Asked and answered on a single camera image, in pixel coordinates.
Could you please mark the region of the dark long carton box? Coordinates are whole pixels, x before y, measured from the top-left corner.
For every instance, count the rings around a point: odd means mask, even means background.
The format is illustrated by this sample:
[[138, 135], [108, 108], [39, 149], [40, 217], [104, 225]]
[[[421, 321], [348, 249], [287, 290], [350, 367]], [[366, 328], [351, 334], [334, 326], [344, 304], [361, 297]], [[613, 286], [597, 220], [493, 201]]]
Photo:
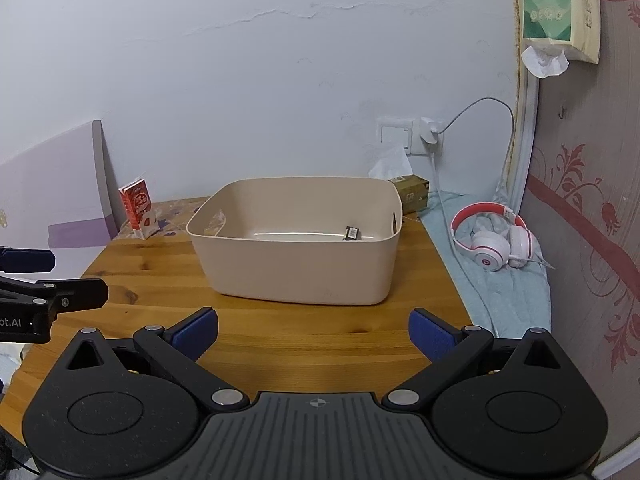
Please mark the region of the dark long carton box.
[[361, 231], [356, 226], [348, 226], [345, 229], [343, 240], [361, 240]]

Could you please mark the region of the green hanging tissue pack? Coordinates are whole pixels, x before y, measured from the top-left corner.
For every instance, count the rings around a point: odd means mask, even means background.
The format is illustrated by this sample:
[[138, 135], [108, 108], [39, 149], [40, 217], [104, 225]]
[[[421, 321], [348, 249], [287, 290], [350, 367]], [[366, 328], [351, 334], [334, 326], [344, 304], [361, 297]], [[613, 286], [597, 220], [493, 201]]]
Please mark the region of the green hanging tissue pack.
[[600, 0], [523, 0], [523, 40], [522, 62], [538, 79], [564, 74], [572, 61], [597, 65]]

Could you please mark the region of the white purple board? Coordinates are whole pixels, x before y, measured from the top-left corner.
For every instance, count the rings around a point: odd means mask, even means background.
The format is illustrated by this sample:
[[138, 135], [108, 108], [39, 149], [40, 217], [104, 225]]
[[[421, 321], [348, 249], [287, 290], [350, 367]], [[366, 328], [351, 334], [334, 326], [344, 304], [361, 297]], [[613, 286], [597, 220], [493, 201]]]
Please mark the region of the white purple board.
[[98, 120], [1, 165], [1, 244], [52, 250], [50, 278], [79, 278], [116, 234]]

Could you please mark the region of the white wall socket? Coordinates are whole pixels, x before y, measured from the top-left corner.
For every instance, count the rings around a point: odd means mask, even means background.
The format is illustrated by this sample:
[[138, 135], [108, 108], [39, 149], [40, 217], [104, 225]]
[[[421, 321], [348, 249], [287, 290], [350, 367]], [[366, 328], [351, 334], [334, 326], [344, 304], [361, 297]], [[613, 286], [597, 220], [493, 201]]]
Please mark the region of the white wall socket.
[[378, 140], [400, 145], [407, 155], [411, 154], [412, 130], [412, 119], [386, 116], [376, 120]]

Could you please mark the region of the white bed headboard frame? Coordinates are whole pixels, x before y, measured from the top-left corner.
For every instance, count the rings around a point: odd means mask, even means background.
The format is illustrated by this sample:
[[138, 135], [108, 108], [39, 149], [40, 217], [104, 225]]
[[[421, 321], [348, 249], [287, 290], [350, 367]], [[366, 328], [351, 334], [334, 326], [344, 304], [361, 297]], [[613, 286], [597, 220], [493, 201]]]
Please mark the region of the white bed headboard frame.
[[515, 22], [515, 57], [516, 57], [516, 100], [514, 107], [515, 129], [511, 136], [509, 149], [506, 152], [500, 188], [502, 197], [511, 209], [519, 212], [525, 194], [529, 164], [532, 160], [537, 110], [539, 80], [535, 78], [521, 60], [525, 49], [524, 32], [524, 0], [513, 0]]

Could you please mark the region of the beige plastic storage bin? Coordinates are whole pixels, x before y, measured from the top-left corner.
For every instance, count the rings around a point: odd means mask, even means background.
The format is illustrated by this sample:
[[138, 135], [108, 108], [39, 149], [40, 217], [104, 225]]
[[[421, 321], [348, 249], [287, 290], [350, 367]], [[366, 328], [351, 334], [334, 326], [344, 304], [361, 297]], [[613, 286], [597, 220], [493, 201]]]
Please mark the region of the beige plastic storage bin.
[[[343, 240], [348, 226], [361, 240]], [[370, 306], [390, 292], [401, 226], [401, 200], [388, 181], [277, 177], [225, 185], [186, 232], [223, 295]]]

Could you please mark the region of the red milk carton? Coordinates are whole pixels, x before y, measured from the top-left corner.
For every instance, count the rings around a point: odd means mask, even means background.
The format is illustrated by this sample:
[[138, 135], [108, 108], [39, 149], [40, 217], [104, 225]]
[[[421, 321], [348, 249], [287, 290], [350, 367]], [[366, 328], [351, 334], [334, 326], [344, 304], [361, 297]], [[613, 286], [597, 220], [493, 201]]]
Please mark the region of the red milk carton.
[[139, 178], [119, 188], [118, 192], [134, 236], [146, 240], [155, 234], [160, 226], [145, 180]]

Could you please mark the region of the light blue blanket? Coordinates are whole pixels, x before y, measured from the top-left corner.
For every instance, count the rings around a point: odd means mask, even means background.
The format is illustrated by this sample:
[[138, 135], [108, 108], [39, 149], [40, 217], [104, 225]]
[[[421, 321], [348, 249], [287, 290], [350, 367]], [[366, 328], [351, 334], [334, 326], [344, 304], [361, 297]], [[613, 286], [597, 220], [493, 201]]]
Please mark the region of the light blue blanket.
[[421, 220], [473, 324], [499, 338], [550, 330], [547, 263], [521, 216], [500, 203], [436, 190]]

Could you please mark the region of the red white headphones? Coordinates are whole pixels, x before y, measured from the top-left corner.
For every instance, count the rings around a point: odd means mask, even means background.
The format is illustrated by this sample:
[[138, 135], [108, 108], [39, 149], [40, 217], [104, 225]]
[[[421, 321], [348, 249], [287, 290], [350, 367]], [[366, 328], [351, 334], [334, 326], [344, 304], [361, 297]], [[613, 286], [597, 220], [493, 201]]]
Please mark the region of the red white headphones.
[[[499, 234], [481, 230], [471, 236], [469, 244], [462, 243], [457, 238], [457, 230], [463, 222], [478, 214], [496, 214], [503, 218], [508, 224], [506, 232]], [[534, 233], [522, 217], [507, 206], [494, 202], [469, 204], [452, 217], [449, 232], [454, 247], [487, 271], [499, 271], [505, 266], [521, 269], [529, 263], [550, 268], [544, 257], [536, 252], [537, 239]]]

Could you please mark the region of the gold tissue box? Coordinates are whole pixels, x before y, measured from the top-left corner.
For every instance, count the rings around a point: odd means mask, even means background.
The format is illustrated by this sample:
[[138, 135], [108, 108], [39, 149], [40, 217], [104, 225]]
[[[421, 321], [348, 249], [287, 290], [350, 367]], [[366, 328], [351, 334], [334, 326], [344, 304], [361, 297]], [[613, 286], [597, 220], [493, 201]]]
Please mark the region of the gold tissue box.
[[404, 214], [427, 208], [430, 182], [413, 172], [401, 144], [381, 143], [370, 151], [369, 177], [390, 182], [398, 192]]

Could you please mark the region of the white charger plug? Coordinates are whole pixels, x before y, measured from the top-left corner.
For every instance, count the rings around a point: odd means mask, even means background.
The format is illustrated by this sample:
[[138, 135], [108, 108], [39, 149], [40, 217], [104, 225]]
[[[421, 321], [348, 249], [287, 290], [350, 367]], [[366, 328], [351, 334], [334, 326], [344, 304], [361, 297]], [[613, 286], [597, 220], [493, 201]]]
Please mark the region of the white charger plug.
[[420, 118], [420, 139], [429, 148], [434, 148], [438, 144], [444, 129], [444, 123], [439, 120], [428, 117]]

